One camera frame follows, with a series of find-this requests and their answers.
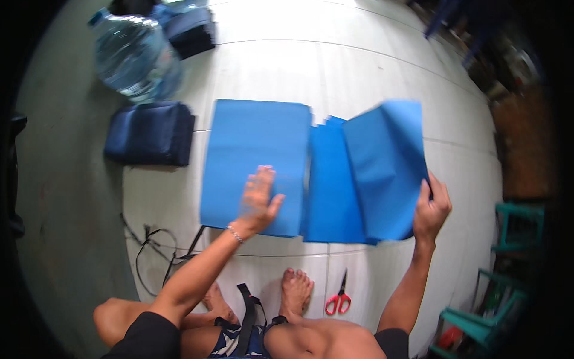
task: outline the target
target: black cord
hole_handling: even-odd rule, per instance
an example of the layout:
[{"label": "black cord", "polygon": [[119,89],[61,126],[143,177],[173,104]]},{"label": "black cord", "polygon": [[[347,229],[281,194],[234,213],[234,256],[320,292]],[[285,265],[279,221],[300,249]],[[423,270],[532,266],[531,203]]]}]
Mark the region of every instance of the black cord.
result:
[{"label": "black cord", "polygon": [[[151,227],[148,225],[143,225],[143,228],[145,229],[145,240],[142,242],[139,240],[138,236],[135,234],[134,231],[132,231],[132,229],[130,228],[130,226],[127,224],[126,218],[123,216],[123,213],[119,214],[123,225],[127,228],[127,231],[130,233],[130,237],[135,240],[136,242],[138,242],[141,245],[141,248],[139,249],[138,254],[135,257],[135,272],[138,276],[139,282],[142,284],[143,288],[146,290],[146,292],[149,293],[149,295],[151,296],[157,296],[157,294],[153,293],[144,283],[144,281],[142,280],[141,275],[139,274],[139,265],[138,265],[138,260],[139,260],[139,255],[142,253],[142,251],[144,250],[145,246],[147,244],[151,244],[152,249],[156,251],[156,253],[158,253],[163,259],[165,259],[166,261],[169,262],[168,265],[168,270],[165,272],[165,276],[164,276],[164,281],[162,282],[161,286],[163,288],[163,286],[165,285],[165,283],[168,281],[169,279],[169,272],[171,271],[172,267],[174,265],[177,264],[181,264],[182,262],[189,260],[191,258],[193,258],[195,256],[195,254],[191,254],[191,252],[193,252],[193,249],[195,248],[195,245],[197,244],[199,238],[201,237],[201,235],[203,234],[203,230],[205,229],[205,226],[201,226],[199,231],[197,231],[197,234],[195,235],[195,238],[193,239],[193,242],[191,243],[191,246],[189,246],[189,249],[187,251],[187,254],[181,257],[177,257],[177,250],[179,249],[177,247],[177,237],[173,234],[173,232],[171,232],[168,229],[165,228],[160,228],[160,229],[156,229],[155,231],[150,231]],[[169,236],[173,239],[173,243],[174,246],[170,247],[167,245],[163,245],[161,243],[158,243],[157,241],[155,241],[152,236],[158,232],[166,232],[167,234],[169,234]],[[164,255],[160,250],[159,247],[167,247],[167,248],[173,248],[173,255],[171,259],[168,259],[166,255]]]}]

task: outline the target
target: hand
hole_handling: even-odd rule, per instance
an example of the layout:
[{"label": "hand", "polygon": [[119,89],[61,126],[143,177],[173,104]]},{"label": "hand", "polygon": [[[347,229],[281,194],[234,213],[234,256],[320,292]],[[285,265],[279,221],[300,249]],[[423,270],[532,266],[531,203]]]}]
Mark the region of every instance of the hand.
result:
[{"label": "hand", "polygon": [[256,175],[249,175],[239,209],[239,218],[230,223],[243,240],[265,229],[277,216],[285,195],[277,194],[269,203],[275,171],[272,166],[259,166]]},{"label": "hand", "polygon": [[430,187],[425,179],[421,183],[421,194],[414,210],[413,232],[417,246],[434,250],[436,236],[452,211],[452,204],[447,185],[437,180],[431,171],[429,179]]}]

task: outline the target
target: scissors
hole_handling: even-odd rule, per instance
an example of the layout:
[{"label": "scissors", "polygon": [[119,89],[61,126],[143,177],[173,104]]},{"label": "scissors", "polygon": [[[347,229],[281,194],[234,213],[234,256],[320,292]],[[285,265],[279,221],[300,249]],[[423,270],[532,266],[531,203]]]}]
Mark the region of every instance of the scissors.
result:
[{"label": "scissors", "polygon": [[[345,275],[343,276],[343,282],[341,283],[341,289],[339,290],[339,293],[337,295],[332,296],[327,301],[327,304],[325,305],[325,313],[327,313],[327,315],[333,315],[333,314],[335,314],[335,311],[338,311],[339,314],[343,314],[347,310],[349,310],[349,308],[351,307],[351,298],[345,294],[345,284],[346,283],[347,283],[347,268],[345,268]],[[345,309],[343,309],[343,303],[344,302],[349,303]],[[333,306],[332,311],[329,310],[329,305],[331,305],[331,303],[335,304]]]}]

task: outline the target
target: silver bracelet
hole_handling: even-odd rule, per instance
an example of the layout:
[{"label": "silver bracelet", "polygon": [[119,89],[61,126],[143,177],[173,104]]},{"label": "silver bracelet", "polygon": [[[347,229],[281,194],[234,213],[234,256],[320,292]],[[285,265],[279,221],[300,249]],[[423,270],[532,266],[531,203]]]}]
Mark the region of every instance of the silver bracelet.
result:
[{"label": "silver bracelet", "polygon": [[233,235],[233,237],[235,237],[235,239],[236,239],[239,243],[241,243],[241,244],[245,243],[245,241],[239,236],[239,234],[237,234],[235,231],[233,231],[233,227],[231,227],[231,226],[228,225],[228,226],[227,226],[227,229],[231,232],[231,234]]}]

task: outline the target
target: skin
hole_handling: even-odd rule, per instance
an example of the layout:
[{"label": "skin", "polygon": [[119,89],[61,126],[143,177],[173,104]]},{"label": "skin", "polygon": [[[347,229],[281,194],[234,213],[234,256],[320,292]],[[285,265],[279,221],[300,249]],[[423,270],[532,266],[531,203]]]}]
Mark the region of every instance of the skin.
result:
[{"label": "skin", "polygon": [[[269,193],[275,172],[271,166],[259,166],[247,179],[241,216],[230,223],[244,240],[262,231],[277,215],[284,196]],[[426,280],[435,250],[435,240],[452,210],[446,185],[429,172],[423,180],[413,220],[415,248],[411,265],[392,294],[379,320],[377,331],[400,328],[410,334],[416,323]],[[196,359],[209,356],[220,327],[213,322],[221,316],[232,323],[237,317],[224,301],[215,279],[227,260],[241,245],[231,231],[225,230],[206,250],[178,270],[151,304],[111,298],[94,311],[94,322],[109,347],[123,339],[127,329],[144,311],[155,312],[181,330],[181,355]],[[288,268],[282,279],[279,315],[289,324],[276,325],[265,335],[264,343],[274,359],[349,357],[386,358],[373,334],[354,323],[337,319],[302,317],[309,304],[313,281],[301,270]],[[189,312],[203,300],[206,314]]]}]

